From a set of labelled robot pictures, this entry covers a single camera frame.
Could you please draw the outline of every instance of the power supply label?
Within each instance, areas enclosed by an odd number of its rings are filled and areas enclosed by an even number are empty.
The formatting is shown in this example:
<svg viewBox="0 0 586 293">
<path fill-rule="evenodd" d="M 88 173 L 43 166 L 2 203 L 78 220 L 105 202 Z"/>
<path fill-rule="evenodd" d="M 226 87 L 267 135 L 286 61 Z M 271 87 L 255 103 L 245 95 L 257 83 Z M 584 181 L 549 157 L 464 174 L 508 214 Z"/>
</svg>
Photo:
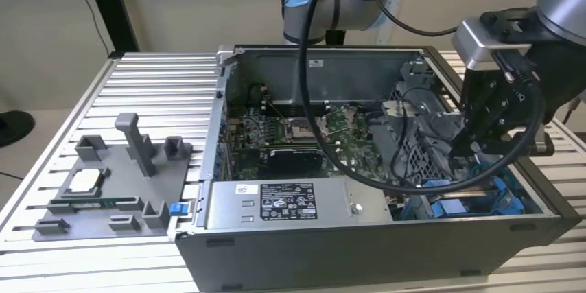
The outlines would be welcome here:
<svg viewBox="0 0 586 293">
<path fill-rule="evenodd" d="M 318 218 L 313 183 L 261 185 L 261 218 L 315 220 Z"/>
</svg>

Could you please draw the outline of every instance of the metal slats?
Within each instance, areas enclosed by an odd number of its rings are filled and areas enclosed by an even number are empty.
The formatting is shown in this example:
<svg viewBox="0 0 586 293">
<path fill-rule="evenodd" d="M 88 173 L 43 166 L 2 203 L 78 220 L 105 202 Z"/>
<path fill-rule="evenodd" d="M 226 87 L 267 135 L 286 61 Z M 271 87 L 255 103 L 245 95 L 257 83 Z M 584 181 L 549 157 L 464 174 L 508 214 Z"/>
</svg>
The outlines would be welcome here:
<svg viewBox="0 0 586 293">
<path fill-rule="evenodd" d="M 444 52 L 458 73 L 458 55 Z M 56 193 L 72 168 L 75 142 L 83 134 L 103 134 L 107 143 L 123 143 L 113 129 L 122 111 L 138 112 L 139 127 L 161 142 L 181 134 L 195 146 L 189 181 L 199 175 L 215 83 L 214 54 L 130 54 L 96 91 L 92 106 L 31 184 L 11 221 L 2 231 L 0 292 L 195 292 L 197 285 L 179 251 L 167 237 L 31 241 L 31 227 L 46 210 L 38 209 Z M 548 128 L 556 144 L 552 157 L 533 159 L 562 195 L 586 219 L 586 146 L 554 121 Z M 187 184 L 193 199 L 199 185 Z M 550 246 L 524 250 L 489 277 L 438 279 L 330 292 L 581 292 L 586 288 L 586 220 Z"/>
</svg>

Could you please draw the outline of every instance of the black stand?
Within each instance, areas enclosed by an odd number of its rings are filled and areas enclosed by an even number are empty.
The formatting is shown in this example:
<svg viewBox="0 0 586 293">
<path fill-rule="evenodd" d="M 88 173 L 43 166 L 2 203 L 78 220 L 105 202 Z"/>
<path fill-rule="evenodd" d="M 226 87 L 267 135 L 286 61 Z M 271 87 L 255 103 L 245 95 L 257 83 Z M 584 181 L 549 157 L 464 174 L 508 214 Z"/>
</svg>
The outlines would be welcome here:
<svg viewBox="0 0 586 293">
<path fill-rule="evenodd" d="M 31 133 L 35 118 L 24 111 L 0 113 L 0 147 L 10 145 Z"/>
</svg>

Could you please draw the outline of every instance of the motherboard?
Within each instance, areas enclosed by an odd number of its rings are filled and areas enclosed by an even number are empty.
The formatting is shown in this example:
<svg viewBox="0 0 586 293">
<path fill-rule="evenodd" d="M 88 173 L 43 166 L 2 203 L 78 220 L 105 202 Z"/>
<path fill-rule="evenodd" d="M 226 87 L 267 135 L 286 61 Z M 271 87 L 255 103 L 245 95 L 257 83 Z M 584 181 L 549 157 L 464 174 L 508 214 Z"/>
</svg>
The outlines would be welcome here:
<svg viewBox="0 0 586 293">
<path fill-rule="evenodd" d="M 314 106 L 317 123 L 341 161 L 359 174 L 389 178 L 381 153 L 369 131 L 369 113 L 363 105 Z M 229 119 L 233 173 L 235 180 L 329 178 L 341 171 L 326 159 L 303 110 L 273 104 L 233 109 Z"/>
</svg>

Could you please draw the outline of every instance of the blue latch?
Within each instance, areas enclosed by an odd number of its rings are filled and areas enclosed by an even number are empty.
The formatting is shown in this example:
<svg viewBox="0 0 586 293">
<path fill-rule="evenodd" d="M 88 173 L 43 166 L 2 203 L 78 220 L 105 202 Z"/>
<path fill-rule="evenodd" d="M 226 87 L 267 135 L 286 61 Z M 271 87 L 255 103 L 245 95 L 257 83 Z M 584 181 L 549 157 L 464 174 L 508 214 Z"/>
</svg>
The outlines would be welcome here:
<svg viewBox="0 0 586 293">
<path fill-rule="evenodd" d="M 185 216 L 190 214 L 190 205 L 183 204 L 182 202 L 175 202 L 171 204 L 171 208 L 169 209 L 169 215 L 171 216 Z"/>
</svg>

